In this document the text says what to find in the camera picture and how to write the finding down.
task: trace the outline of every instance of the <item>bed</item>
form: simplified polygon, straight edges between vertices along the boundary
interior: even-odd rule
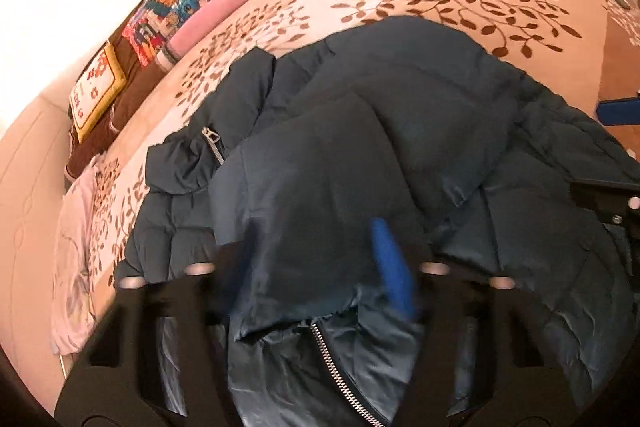
[[[84,335],[113,298],[113,270],[148,191],[148,147],[184,126],[233,61],[254,46],[279,57],[401,14],[467,33],[589,115],[598,99],[626,89],[620,86],[628,86],[640,63],[636,0],[247,0],[159,81],[95,164],[86,285],[76,294],[78,309],[87,311],[74,318],[75,324],[84,321]],[[58,282],[71,277],[63,271]]]

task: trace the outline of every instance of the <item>leaf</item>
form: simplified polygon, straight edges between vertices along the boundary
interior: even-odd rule
[[[509,50],[507,48],[496,48],[491,52],[491,54],[494,57],[502,58],[509,55]]]
[[[520,8],[520,12],[524,13],[524,15],[526,15],[527,17],[531,17],[532,19],[538,18],[535,13],[533,13],[530,10],[527,10],[526,8]]]
[[[566,24],[561,24],[560,27],[566,31],[567,33],[569,33],[569,35],[573,35],[574,37],[581,39],[582,35],[580,35],[580,33],[578,33],[576,30],[574,30],[573,28],[571,28],[571,26],[567,26]]]
[[[478,26],[470,20],[460,18],[460,24],[462,24],[465,28],[469,28],[470,30],[477,30]]]

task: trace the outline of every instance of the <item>zipper teeth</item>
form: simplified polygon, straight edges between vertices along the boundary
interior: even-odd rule
[[[329,373],[331,373],[332,378],[334,379],[335,384],[340,389],[342,395],[347,399],[347,401],[351,404],[351,406],[356,410],[356,412],[362,416],[370,425],[374,427],[385,427],[383,423],[379,422],[374,418],[374,416],[359,402],[359,400],[355,397],[355,395],[349,389],[344,379],[341,377],[340,372],[338,372],[338,368],[335,365],[334,359],[332,359],[331,354],[329,353],[328,347],[326,347],[326,343],[324,338],[322,337],[322,333],[320,332],[320,328],[317,325],[311,325],[311,331],[313,332],[316,342],[318,343],[318,347],[320,348],[320,353],[322,355],[322,359],[324,360],[324,364],[329,369]]]
[[[222,154],[220,154],[220,150],[218,150],[218,147],[216,146],[216,142],[220,140],[220,136],[210,130],[208,127],[202,128],[202,135],[209,144],[209,148],[211,149],[213,155],[216,157],[216,160],[218,160],[218,163],[222,165],[225,162],[225,159],[222,157]]]

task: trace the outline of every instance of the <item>blue object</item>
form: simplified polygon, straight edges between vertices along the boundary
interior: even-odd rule
[[[621,98],[600,102],[596,108],[598,121],[603,125],[640,124],[640,98]]]
[[[376,217],[371,221],[371,240],[389,302],[405,317],[416,319],[418,310],[414,302],[415,280],[384,219]]]

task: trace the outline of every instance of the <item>pocket zipper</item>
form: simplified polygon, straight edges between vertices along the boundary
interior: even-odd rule
[[[216,145],[220,141],[220,135],[215,131],[210,130],[209,127],[202,128],[202,135],[209,144],[209,148],[211,149],[213,156],[215,156],[218,163],[222,165],[225,162],[225,159],[222,157],[222,154]]]
[[[320,348],[320,354],[322,356],[322,360],[324,361],[324,365],[329,370],[329,373],[334,379],[335,384],[338,386],[338,389],[347,399],[351,407],[353,407],[355,411],[369,423],[369,425],[372,425],[373,427],[385,427],[382,422],[377,420],[375,416],[373,416],[369,412],[369,410],[367,410],[367,408],[360,403],[351,389],[349,389],[349,386],[344,381],[344,378],[342,377],[342,375],[340,375],[340,372],[335,365],[334,359],[329,352],[329,348],[327,347],[326,342],[324,341],[324,337],[322,336],[322,332],[320,331],[320,328],[317,324],[311,325],[311,332],[314,334],[316,343],[318,343],[318,347]]]

